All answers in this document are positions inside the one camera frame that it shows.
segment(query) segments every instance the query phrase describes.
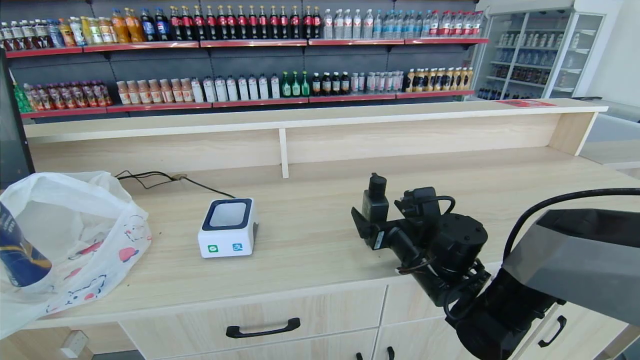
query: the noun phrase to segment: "orange juice bottle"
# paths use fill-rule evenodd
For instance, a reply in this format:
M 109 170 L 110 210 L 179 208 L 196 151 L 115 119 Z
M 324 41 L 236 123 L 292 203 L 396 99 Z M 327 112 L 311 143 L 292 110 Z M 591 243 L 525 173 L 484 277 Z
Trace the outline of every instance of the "orange juice bottle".
M 125 22 L 127 23 L 127 28 L 129 29 L 129 33 L 131 34 L 132 42 L 143 42 L 145 41 L 144 36 L 142 35 L 142 25 L 140 24 L 140 20 L 136 17 L 133 9 L 124 8 Z
M 121 44 L 126 44 L 131 42 L 131 38 L 129 38 L 129 30 L 127 30 L 127 24 L 120 14 L 120 10 L 114 8 L 113 16 L 111 17 L 111 23 L 113 24 L 113 28 L 116 31 L 116 39 Z

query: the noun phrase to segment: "power cord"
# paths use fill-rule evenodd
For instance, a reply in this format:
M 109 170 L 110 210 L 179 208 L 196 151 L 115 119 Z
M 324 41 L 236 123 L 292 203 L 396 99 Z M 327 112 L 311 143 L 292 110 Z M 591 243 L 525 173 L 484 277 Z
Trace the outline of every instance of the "power cord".
M 152 176 L 163 176 L 163 177 L 167 178 L 168 180 L 167 181 L 163 181 L 162 183 L 157 183 L 157 184 L 151 185 L 151 186 L 145 185 L 145 183 L 143 183 L 142 180 L 140 180 L 140 179 L 144 179 L 144 178 L 152 177 Z M 205 189 L 207 189 L 209 191 L 218 193 L 220 195 L 224 195 L 224 196 L 230 197 L 231 199 L 235 199 L 236 198 L 235 196 L 233 196 L 233 195 L 231 195 L 229 193 L 225 193 L 225 192 L 222 192 L 220 190 L 216 190 L 214 188 L 210 188 L 210 187 L 208 187 L 206 185 L 198 183 L 197 181 L 191 180 L 190 178 L 187 177 L 186 174 L 177 174 L 175 176 L 169 176 L 168 174 L 165 174 L 164 172 L 161 172 L 161 171 L 148 171 L 148 172 L 141 172 L 139 174 L 132 174 L 131 171 L 124 170 L 123 172 L 121 172 L 118 175 L 116 175 L 115 178 L 118 179 L 118 180 L 135 179 L 137 182 L 140 183 L 140 185 L 142 185 L 143 188 L 145 188 L 147 190 L 151 189 L 151 188 L 155 188 L 156 186 L 160 186 L 160 185 L 163 185 L 163 184 L 172 183 L 174 181 L 186 180 L 186 181 L 189 181 L 190 183 L 192 183 L 194 185 L 198 185 L 201 188 L 205 188 Z

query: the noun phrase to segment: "cabinet door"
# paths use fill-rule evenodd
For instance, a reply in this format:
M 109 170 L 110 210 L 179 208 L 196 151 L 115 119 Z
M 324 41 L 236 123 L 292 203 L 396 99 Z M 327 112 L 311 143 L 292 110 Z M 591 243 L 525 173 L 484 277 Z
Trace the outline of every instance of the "cabinet door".
M 563 318 L 566 325 L 559 331 Z M 527 340 L 513 359 L 593 359 L 626 326 L 619 320 L 567 303 L 545 317 L 540 331 Z
M 172 360 L 356 360 L 357 353 L 369 360 L 375 339 L 376 329 L 372 329 Z
M 388 360 L 388 347 L 394 349 L 396 359 L 402 360 L 477 360 L 444 318 L 383 326 L 374 360 Z

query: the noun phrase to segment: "green glass bottle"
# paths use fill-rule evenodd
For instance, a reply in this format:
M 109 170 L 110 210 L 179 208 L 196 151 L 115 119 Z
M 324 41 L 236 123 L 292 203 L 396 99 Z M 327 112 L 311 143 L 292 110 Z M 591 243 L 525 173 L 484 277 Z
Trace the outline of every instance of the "green glass bottle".
M 309 82 L 307 81 L 307 72 L 302 72 L 302 96 L 309 96 L 311 89 L 309 88 Z
M 289 73 L 282 72 L 282 97 L 291 97 L 291 84 L 289 84 Z
M 300 96 L 300 83 L 298 82 L 298 72 L 297 71 L 293 72 L 293 83 L 291 85 L 291 93 L 295 97 Z

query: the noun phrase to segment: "counter top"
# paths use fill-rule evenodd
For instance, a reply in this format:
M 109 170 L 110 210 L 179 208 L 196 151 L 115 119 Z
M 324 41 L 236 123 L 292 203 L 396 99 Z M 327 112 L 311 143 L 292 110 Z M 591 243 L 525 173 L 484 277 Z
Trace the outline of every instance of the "counter top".
M 640 186 L 636 179 L 549 147 L 293 164 L 289 171 L 288 180 L 281 179 L 279 166 L 189 174 L 195 181 L 255 199 L 260 216 L 255 252 L 238 258 L 200 257 L 198 228 L 219 195 L 187 182 L 144 190 L 125 181 L 136 203 L 150 213 L 151 247 L 105 299 L 37 320 L 29 328 L 114 322 L 259 302 L 282 293 L 302 296 L 312 288 L 400 281 L 395 255 L 371 251 L 349 214 L 351 206 L 360 207 L 373 171 L 387 177 L 390 201 L 421 186 L 455 197 L 454 212 L 478 219 L 490 235 L 480 255 L 486 264 L 501 260 L 508 232 L 533 204 L 577 190 Z M 640 202 L 631 197 L 579 200 L 557 208 L 581 206 L 640 211 Z M 390 209 L 389 218 L 399 218 L 399 212 Z
M 24 129 L 30 143 L 53 143 L 136 136 L 607 111 L 606 106 L 572 99 L 544 99 L 544 102 L 555 106 L 518 108 L 496 101 L 439 102 L 430 104 L 126 117 L 32 124 L 25 125 Z

